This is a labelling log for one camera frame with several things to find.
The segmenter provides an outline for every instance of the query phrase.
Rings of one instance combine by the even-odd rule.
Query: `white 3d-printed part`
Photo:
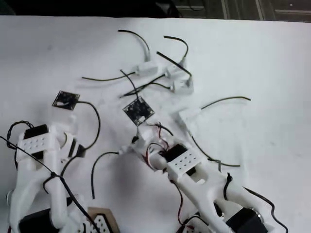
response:
[[[183,174],[195,167],[204,159],[204,155],[196,153],[190,149],[167,163],[168,174],[173,180],[178,181]]]

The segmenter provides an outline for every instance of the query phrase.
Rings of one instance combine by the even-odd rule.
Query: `black wire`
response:
[[[130,77],[129,77],[128,75],[126,75],[126,74],[123,72],[123,70],[120,69],[120,71],[121,71],[122,74],[124,74],[124,75],[128,78],[128,80],[131,82],[131,84],[132,84],[132,86],[133,86],[133,88],[134,88],[135,94],[136,94],[136,98],[137,98],[137,100],[139,101],[138,92],[137,92],[137,90],[136,90],[136,87],[135,87],[133,81],[130,79]]]
[[[166,128],[165,126],[163,126],[162,124],[154,124],[155,126],[161,128],[161,129],[164,129],[166,130],[171,136],[174,136],[174,134],[168,129]]]
[[[100,233],[100,230],[98,229],[96,223],[93,221],[93,219],[90,217],[90,215],[85,211],[85,209],[80,205],[80,203],[78,202],[78,200],[75,198],[75,196],[73,195],[73,193],[71,192],[70,188],[68,187],[65,179],[60,176],[57,175],[55,172],[53,172],[51,169],[49,169],[44,163],[42,163],[40,160],[38,160],[37,158],[35,158],[34,156],[32,156],[31,154],[29,154],[28,152],[26,152],[25,150],[23,150],[22,148],[20,148],[19,146],[14,145],[13,143],[11,143],[9,140],[5,139],[4,137],[0,136],[1,139],[3,139],[4,141],[6,141],[8,144],[10,144],[12,147],[15,147],[16,149],[21,150],[22,152],[24,152],[25,154],[27,154],[28,156],[32,157],[34,160],[36,160],[38,163],[40,163],[43,167],[45,167],[50,173],[51,176],[47,179],[47,181],[45,181],[43,183],[43,185],[45,185],[48,181],[50,181],[51,179],[58,177],[61,182],[63,183],[65,189],[67,190],[70,198],[73,200],[73,202],[76,204],[76,206],[79,208],[79,210],[88,218],[88,220],[93,224],[94,228],[96,229],[96,231],[98,233]]]
[[[219,160],[217,159],[213,159],[212,157],[210,157],[208,154],[206,154],[202,148],[197,144],[197,142],[195,141],[194,137],[191,136],[191,138],[193,139],[193,142],[195,143],[195,145],[198,147],[198,149],[208,158],[208,160],[210,161],[213,161],[213,162],[218,162],[219,163]],[[231,164],[225,164],[225,163],[220,163],[221,165],[223,166],[233,166],[233,167],[239,167],[241,165],[231,165]]]
[[[78,209],[83,213],[83,215],[85,217],[87,217],[87,219],[92,223],[93,227],[95,228],[95,230],[97,231],[97,233],[101,233],[100,229],[98,228],[98,226],[96,225],[96,223],[94,222],[94,220],[92,219],[92,217],[88,214],[88,212],[82,207],[82,205],[78,202],[78,200],[76,199],[76,197],[74,196],[74,194],[72,193],[72,191],[70,190],[69,186],[67,185],[64,177],[57,175],[55,172],[51,172],[51,176],[43,183],[43,188],[45,189],[45,184],[50,181],[51,179],[54,179],[55,177],[58,177],[60,179],[60,181],[63,183],[67,193],[69,194],[70,198],[72,199],[72,201],[75,203],[75,205],[78,207]]]
[[[143,89],[145,89],[148,85],[154,83],[155,81],[157,81],[158,79],[160,79],[160,78],[162,78],[162,77],[164,77],[164,76],[165,76],[165,74],[162,74],[162,75],[160,75],[159,77],[156,77],[155,79],[151,80],[150,82],[148,82],[148,83],[146,83],[146,84],[144,84],[144,85],[141,85],[141,86],[139,86],[139,87],[136,87],[137,92],[139,93],[140,91],[142,91]],[[135,90],[132,90],[132,91],[130,91],[130,92],[127,92],[127,93],[124,94],[123,96],[131,96],[131,95],[135,95]]]
[[[88,105],[90,105],[90,106],[94,109],[94,111],[95,111],[95,113],[96,113],[96,116],[97,116],[97,119],[98,119],[98,130],[97,130],[97,134],[96,134],[96,137],[95,137],[94,141],[93,141],[88,147],[84,148],[84,150],[81,150],[80,153],[77,153],[75,156],[73,156],[73,157],[65,164],[65,166],[64,166],[64,168],[63,168],[63,170],[62,170],[62,172],[60,173],[61,176],[64,175],[64,173],[65,173],[67,167],[69,166],[69,164],[70,164],[75,158],[79,157],[80,154],[82,154],[82,153],[85,152],[86,150],[90,149],[90,148],[97,142],[98,137],[99,137],[99,134],[100,134],[100,132],[101,132],[101,125],[102,125],[102,124],[101,124],[101,117],[100,117],[100,115],[99,115],[99,113],[98,113],[96,107],[95,107],[92,103],[87,102],[87,101],[78,101],[77,103],[85,103],[85,104],[88,104]]]
[[[227,189],[228,189],[228,185],[230,184],[231,181],[232,181],[232,176],[231,176],[230,173],[228,172],[228,173],[227,173],[227,181],[226,181],[226,183],[225,183],[224,191],[223,191],[223,193],[224,193],[224,199],[225,199],[225,200],[228,200],[228,198],[227,198]]]
[[[177,66],[178,68],[180,68],[181,70],[183,70],[184,72],[186,72],[187,74],[189,74],[190,76],[192,76],[192,74],[187,71],[185,68],[183,68],[180,64],[178,64],[176,61],[172,60],[171,58],[165,56],[163,53],[160,52],[156,52],[157,55],[160,55],[161,57],[163,57],[164,59],[168,60],[169,62],[173,63],[175,66]]]
[[[27,125],[29,128],[34,128],[34,125],[33,125],[32,123],[30,123],[29,121],[21,120],[21,121],[15,122],[15,123],[13,123],[13,124],[10,126],[10,128],[9,128],[9,130],[8,130],[8,133],[7,133],[7,136],[6,136],[6,140],[10,140],[12,130],[13,130],[13,128],[14,128],[16,125],[18,125],[18,124],[25,124],[25,125]],[[14,150],[15,150],[15,148],[12,147],[8,142],[6,143],[6,146],[7,146],[8,148],[10,148],[10,149],[14,149]]]
[[[172,36],[167,36],[167,35],[165,35],[164,38],[166,38],[166,39],[172,39],[172,40],[178,40],[178,41],[183,42],[183,43],[187,46],[187,49],[186,49],[184,58],[187,56],[189,47],[188,47],[188,44],[187,44],[184,40],[182,40],[182,39],[180,39],[180,38],[178,38],[178,37],[172,37]]]
[[[202,11],[202,10],[204,10],[204,8],[203,8],[203,9],[194,9],[194,8],[191,6],[190,0],[187,0],[187,2],[188,2],[189,8],[190,8],[191,10],[193,10],[193,11]]]
[[[102,157],[103,157],[104,155],[106,155],[106,154],[119,154],[119,153],[118,153],[118,152],[112,152],[112,151],[106,152],[106,153],[100,155],[100,156],[95,160],[95,162],[94,162],[94,164],[93,164],[93,168],[92,168],[92,173],[91,173],[91,190],[92,190],[92,197],[93,197],[93,199],[95,199],[95,191],[94,191],[94,171],[95,171],[95,166],[96,166],[97,162],[99,161],[99,159],[102,158]]]
[[[213,105],[215,103],[218,103],[220,101],[231,100],[231,99],[245,99],[245,100],[251,101],[250,98],[247,98],[247,97],[244,97],[244,96],[232,96],[232,97],[223,98],[223,99],[220,99],[220,100],[216,100],[216,101],[214,101],[212,103],[209,103],[208,105],[205,105],[204,107],[202,107],[201,110],[203,110],[203,109],[205,109],[205,108],[207,108],[207,107],[209,107],[209,106],[211,106],[211,105]]]
[[[188,219],[183,223],[183,225],[184,225],[184,226],[187,225],[188,222],[190,222],[193,218],[198,218],[198,219],[200,219],[205,225],[209,226],[209,224],[208,224],[207,222],[205,222],[205,221],[204,221],[201,217],[199,217],[198,215],[194,215],[194,216],[188,218]]]
[[[87,79],[87,80],[92,80],[92,81],[106,82],[106,81],[112,81],[112,80],[122,79],[122,78],[125,78],[125,77],[126,77],[126,76],[123,75],[123,76],[120,76],[120,77],[117,77],[117,78],[113,78],[113,79],[92,79],[92,78],[87,78],[87,77],[82,77],[82,79]]]
[[[168,90],[171,89],[170,86],[164,86],[164,85],[162,85],[162,84],[160,84],[160,83],[150,83],[149,85],[158,85],[158,86],[161,86],[161,87],[163,87],[163,88],[165,88],[165,89],[168,89]]]
[[[139,37],[140,39],[142,39],[142,41],[145,43],[145,45],[147,46],[148,51],[150,51],[150,48],[149,48],[147,42],[144,40],[144,38],[142,38],[142,37],[141,37],[140,35],[138,35],[137,33],[132,32],[132,31],[128,31],[128,30],[118,30],[118,32],[120,32],[120,33],[131,33],[131,34],[134,34],[134,35],[138,36],[138,37]]]
[[[277,222],[280,226],[282,226],[286,233],[288,233],[288,228],[282,223],[280,222],[274,215],[274,210],[275,210],[275,205],[273,204],[272,201],[270,201],[269,199],[267,199],[266,197],[260,195],[259,193],[256,193],[255,191],[251,190],[251,189],[248,189],[248,188],[245,188],[249,193],[253,194],[254,196],[262,199],[263,201],[265,201],[266,203],[268,203],[269,205],[271,205],[272,209],[271,209],[271,216],[272,218],[275,220],[275,222]]]
[[[96,134],[95,140],[91,143],[91,145],[89,145],[88,147],[85,148],[85,150],[88,150],[88,149],[90,149],[90,148],[97,142],[97,140],[98,140],[99,134],[100,134],[100,132],[101,132],[101,117],[99,116],[99,113],[98,113],[96,107],[95,107],[92,103],[87,102],[87,101],[78,101],[77,103],[85,103],[85,104],[90,105],[90,106],[94,109],[94,111],[95,111],[95,113],[96,113],[96,116],[97,116],[97,119],[98,119],[98,130],[97,130],[97,134]]]

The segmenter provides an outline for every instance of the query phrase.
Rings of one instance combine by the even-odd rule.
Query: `red wire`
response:
[[[147,165],[148,165],[149,167],[151,167],[150,164],[149,164],[149,153],[148,153],[149,147],[150,147],[150,145],[147,147],[145,160],[146,160]]]
[[[168,150],[168,149],[170,148],[170,146],[169,146],[168,142],[165,141],[165,140],[161,137],[161,129],[162,129],[162,128],[159,129],[159,138],[166,144],[167,150]]]
[[[179,224],[183,225],[182,221],[180,220],[180,212],[181,212],[181,208],[183,207],[183,203],[184,203],[183,195],[181,194],[180,189],[178,188],[177,184],[174,181],[171,181],[171,183],[175,185],[180,195],[180,205],[179,205],[179,209],[177,213],[177,219],[178,219]]]

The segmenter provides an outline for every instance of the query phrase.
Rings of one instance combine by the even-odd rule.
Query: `perforated plate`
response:
[[[106,220],[104,218],[104,216],[100,215],[100,216],[97,216],[95,218],[95,223],[97,225],[97,227],[99,228],[99,230],[101,231],[101,233],[112,233],[110,230],[109,230],[109,227],[106,223]],[[94,227],[92,227],[92,233],[97,233],[97,231],[94,229]]]
[[[113,233],[103,215],[96,216],[96,218],[94,219],[94,222],[96,223],[101,233]],[[77,232],[78,233],[97,233],[97,231],[95,230],[95,228],[89,221],[85,221],[81,225],[80,229],[78,229]]]
[[[43,150],[54,149],[56,138],[51,133],[45,133],[39,136],[24,139],[18,142],[18,146],[26,152],[33,154]],[[24,154],[17,150],[17,156]]]
[[[200,163],[202,159],[204,159],[203,155],[188,150],[168,163],[168,172],[176,178],[180,177]]]

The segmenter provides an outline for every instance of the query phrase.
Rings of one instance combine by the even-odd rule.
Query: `cable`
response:
[[[191,10],[193,10],[193,11],[202,11],[202,10],[205,9],[205,8],[203,8],[203,9],[194,9],[194,8],[191,6],[190,0],[187,0],[187,2],[188,2],[189,8],[190,8]]]
[[[126,75],[126,74],[123,72],[123,70],[120,69],[120,71],[121,71],[122,74],[124,74],[124,75],[128,78],[128,80],[131,82],[131,84],[132,84],[132,86],[133,86],[133,88],[134,88],[135,94],[136,94],[136,98],[137,98],[137,100],[139,101],[138,92],[137,92],[137,90],[136,90],[136,87],[135,87],[133,81],[130,79],[130,77],[129,77],[128,75]]]
[[[85,211],[85,209],[83,209],[83,207],[80,205],[80,203],[77,201],[77,199],[75,198],[75,196],[73,195],[73,193],[71,192],[70,188],[68,187],[65,179],[60,176],[57,175],[55,172],[53,172],[51,169],[49,169],[44,163],[42,163],[40,160],[38,160],[37,158],[35,158],[34,156],[32,156],[31,154],[29,154],[28,152],[26,152],[25,150],[23,150],[22,148],[20,148],[19,146],[14,145],[13,143],[11,143],[9,140],[5,139],[4,137],[0,136],[1,139],[3,139],[4,141],[6,141],[8,144],[10,144],[12,147],[15,147],[16,149],[21,150],[22,152],[24,152],[25,154],[27,154],[28,156],[32,157],[34,160],[36,160],[38,163],[40,163],[43,167],[45,167],[50,173],[51,176],[47,179],[47,181],[45,181],[43,184],[45,185],[46,182],[50,181],[51,179],[58,177],[61,182],[63,183],[65,189],[67,190],[70,198],[73,200],[73,202],[76,204],[76,206],[79,208],[79,210],[89,219],[89,221],[93,224],[94,228],[96,229],[96,231],[98,233],[100,233],[100,230],[98,229],[96,223],[92,220],[92,218],[90,217],[90,215]]]
[[[165,143],[166,148],[167,148],[166,150],[169,150],[169,149],[170,149],[170,145],[169,145],[169,143],[168,143],[166,140],[164,140],[164,139],[161,137],[161,130],[162,130],[162,128],[159,127],[158,136],[159,136],[159,138]]]
[[[228,173],[228,175],[227,175],[227,181],[226,181],[226,183],[225,183],[225,186],[224,186],[224,198],[225,198],[225,200],[228,200],[227,199],[227,188],[228,188],[228,185],[230,184],[230,182],[233,180],[233,178],[232,178],[232,176],[230,176],[230,173]],[[258,198],[260,198],[260,199],[262,199],[263,201],[265,201],[266,203],[268,203],[269,205],[271,205],[271,216],[272,216],[272,218],[275,220],[275,222],[277,222],[280,226],[282,226],[284,229],[285,229],[285,231],[286,231],[286,233],[288,233],[288,228],[282,223],[282,222],[280,222],[277,218],[276,218],[276,216],[274,215],[274,210],[275,210],[275,205],[273,204],[273,202],[272,201],[270,201],[269,199],[267,199],[266,197],[264,197],[263,195],[261,195],[261,194],[259,194],[259,193],[256,193],[255,191],[253,191],[253,190],[251,190],[251,189],[249,189],[249,188],[245,188],[250,194],[253,194],[254,196],[256,196],[256,197],[258,197]]]
[[[251,189],[248,189],[248,188],[245,188],[249,193],[253,194],[254,196],[262,199],[263,201],[265,201],[266,203],[268,203],[269,205],[271,205],[272,209],[271,209],[271,216],[272,218],[275,220],[275,222],[277,222],[280,226],[282,226],[286,233],[288,233],[288,228],[282,223],[280,222],[274,215],[274,209],[276,208],[275,205],[273,204],[272,201],[270,201],[269,199],[267,199],[266,197],[260,195],[259,193],[256,193],[255,191],[251,190]]]
[[[131,34],[134,34],[134,35],[138,36],[138,37],[139,37],[140,39],[142,39],[142,41],[145,43],[145,45],[147,46],[148,51],[150,51],[150,48],[149,48],[147,42],[144,40],[144,38],[142,38],[142,37],[141,37],[140,35],[138,35],[137,33],[132,32],[132,31],[128,31],[128,30],[118,30],[118,32],[120,32],[120,33],[131,33]]]
[[[77,103],[85,103],[85,104],[88,104],[88,105],[90,105],[90,106],[94,109],[94,111],[95,111],[95,113],[96,113],[96,116],[97,116],[97,119],[98,119],[98,130],[97,130],[97,134],[96,134],[96,137],[95,137],[94,141],[93,141],[88,147],[86,147],[84,150],[81,150],[80,153],[77,153],[75,156],[73,156],[71,159],[69,159],[69,161],[65,164],[65,166],[64,166],[64,168],[63,168],[63,170],[62,170],[62,172],[60,173],[61,176],[64,175],[64,173],[65,173],[67,167],[69,166],[69,164],[70,164],[75,158],[79,157],[80,154],[82,154],[82,153],[85,152],[86,150],[90,149],[90,148],[97,142],[98,137],[99,137],[99,134],[100,134],[100,132],[101,132],[101,125],[102,125],[102,124],[101,124],[101,117],[100,117],[100,115],[99,115],[99,113],[98,113],[96,107],[95,107],[92,103],[87,102],[87,101],[78,101]]]
[[[228,198],[227,198],[227,189],[228,189],[228,186],[229,186],[229,184],[230,184],[230,182],[231,182],[232,180],[233,180],[233,179],[232,179],[232,176],[231,176],[230,173],[228,172],[228,173],[227,173],[227,181],[226,181],[226,183],[225,183],[224,191],[223,191],[223,193],[224,193],[224,199],[225,199],[225,200],[228,200]]]
[[[7,140],[10,140],[12,130],[13,130],[13,128],[14,128],[16,125],[18,125],[18,124],[25,124],[25,125],[27,125],[29,128],[34,128],[34,125],[33,125],[32,123],[30,123],[29,121],[21,120],[21,121],[15,122],[15,123],[13,123],[13,124],[10,126],[10,128],[9,128],[9,130],[8,130],[8,133],[7,133],[7,136],[6,136],[6,139],[7,139]],[[8,142],[6,143],[6,146],[7,146],[8,148],[10,148],[10,149],[14,149],[14,150],[15,150],[15,147],[12,147]]]
[[[165,35],[164,38],[166,38],[166,39],[172,39],[172,40],[178,40],[178,41],[183,42],[183,43],[187,46],[187,49],[186,49],[186,52],[185,52],[185,55],[184,55],[183,59],[187,56],[189,47],[188,47],[188,44],[187,44],[184,40],[182,40],[182,39],[180,39],[180,38],[178,38],[178,37],[172,37],[172,36],[167,36],[167,35]]]
[[[14,128],[14,126],[18,125],[18,124],[25,124],[27,125],[29,128],[34,128],[34,125],[32,123],[30,123],[29,121],[25,121],[25,120],[21,120],[21,121],[18,121],[18,122],[15,122],[13,123],[9,130],[8,130],[8,133],[7,133],[7,136],[6,136],[6,140],[10,140],[11,138],[11,133],[12,133],[12,129]],[[13,149],[15,150],[14,152],[14,164],[15,164],[15,167],[16,167],[16,170],[17,170],[17,167],[18,167],[18,162],[17,162],[17,150],[16,150],[16,147],[12,147],[8,142],[6,143],[6,146],[10,149]]]
[[[171,136],[174,136],[174,134],[173,134],[168,128],[166,128],[165,126],[163,126],[162,124],[154,124],[154,126],[157,126],[157,127],[161,128],[161,129],[164,129],[164,130],[166,130]]]
[[[144,85],[141,85],[139,87],[136,88],[137,92],[140,92],[142,91],[143,89],[145,89],[147,86],[151,85],[152,83],[154,83],[155,81],[157,81],[158,79],[164,77],[165,74],[162,74],[160,75],[159,77],[156,77],[155,79],[151,80],[150,82],[144,84]],[[132,90],[132,91],[129,91],[127,92],[126,94],[124,94],[123,96],[131,96],[131,95],[135,95],[135,90]]]
[[[102,155],[100,155],[94,162],[93,164],[93,168],[92,168],[92,173],[91,173],[91,190],[92,190],[92,197],[93,199],[95,199],[95,191],[94,191],[94,171],[95,171],[95,165],[97,164],[97,162],[99,161],[100,158],[102,158],[104,155],[106,154],[119,154],[118,152],[106,152]]]
[[[247,97],[244,97],[244,96],[232,96],[232,97],[223,98],[223,99],[220,99],[220,100],[216,100],[216,101],[214,101],[212,103],[209,103],[208,105],[205,105],[204,107],[202,107],[201,110],[203,110],[203,109],[205,109],[205,108],[207,108],[207,107],[209,107],[209,106],[211,106],[211,105],[213,105],[215,103],[218,103],[220,101],[231,100],[231,99],[245,99],[245,100],[251,101],[250,98],[247,98]]]
[[[181,70],[183,70],[184,72],[186,72],[187,74],[189,74],[192,77],[192,74],[189,71],[187,71],[185,68],[183,68],[180,64],[178,64],[176,61],[174,61],[171,58],[165,56],[163,53],[160,53],[160,52],[156,52],[156,53],[157,53],[157,55],[160,55],[164,59],[166,59],[169,62],[173,63],[175,66],[177,66],[178,68],[180,68]]]
[[[97,119],[98,119],[98,130],[97,130],[97,134],[96,134],[96,137],[95,137],[94,141],[91,143],[91,145],[89,145],[88,147],[85,148],[85,150],[88,150],[88,149],[90,149],[90,148],[97,142],[97,140],[98,140],[99,134],[100,134],[100,132],[101,132],[101,117],[99,116],[99,113],[98,113],[96,107],[95,107],[92,103],[87,102],[87,101],[78,101],[77,103],[85,103],[85,104],[90,105],[90,106],[94,109],[94,111],[95,111],[95,113],[96,113],[96,116],[97,116]]]
[[[175,185],[175,187],[177,188],[179,195],[180,195],[180,205],[179,205],[179,209],[178,209],[178,213],[177,213],[177,219],[178,219],[178,222],[180,225],[184,225],[180,220],[180,212],[181,212],[181,208],[183,207],[183,203],[184,203],[183,195],[181,194],[181,191],[180,191],[179,187],[177,186],[177,184],[173,180],[170,180],[170,182]]]
[[[101,233],[100,229],[98,228],[98,226],[96,225],[96,223],[94,222],[94,220],[92,219],[92,217],[88,214],[88,212],[82,207],[82,205],[78,202],[78,200],[76,199],[76,197],[74,196],[74,194],[72,193],[72,191],[70,190],[69,186],[67,185],[64,177],[57,175],[55,172],[51,173],[51,176],[43,183],[43,188],[45,189],[45,184],[54,179],[55,177],[58,177],[60,179],[60,181],[63,183],[63,186],[65,187],[67,193],[69,194],[70,198],[72,199],[72,201],[75,203],[75,205],[78,207],[78,209],[83,213],[83,215],[85,217],[87,217],[87,219],[92,223],[93,227],[95,228],[95,230],[97,231],[97,233]]]
[[[220,160],[217,159],[213,159],[212,157],[210,157],[208,154],[206,154],[202,148],[197,144],[197,142],[195,141],[194,137],[192,135],[190,135],[191,138],[193,139],[193,142],[195,143],[195,145],[198,147],[198,149],[207,157],[208,160],[213,161],[213,162],[219,162]],[[225,163],[220,163],[223,166],[233,166],[233,167],[239,167],[241,165],[231,165],[231,164],[225,164]]]
[[[163,88],[165,88],[165,89],[168,89],[168,90],[170,90],[171,89],[171,87],[170,86],[164,86],[164,85],[162,85],[162,84],[160,84],[160,83],[150,83],[149,85],[158,85],[158,86],[162,86]]]
[[[92,80],[92,81],[106,82],[106,81],[112,81],[112,80],[122,79],[122,78],[125,78],[125,77],[126,77],[126,76],[123,75],[123,76],[120,76],[120,77],[117,77],[117,78],[113,78],[113,79],[92,79],[92,78],[87,78],[87,77],[82,77],[82,79],[87,79],[87,80]]]

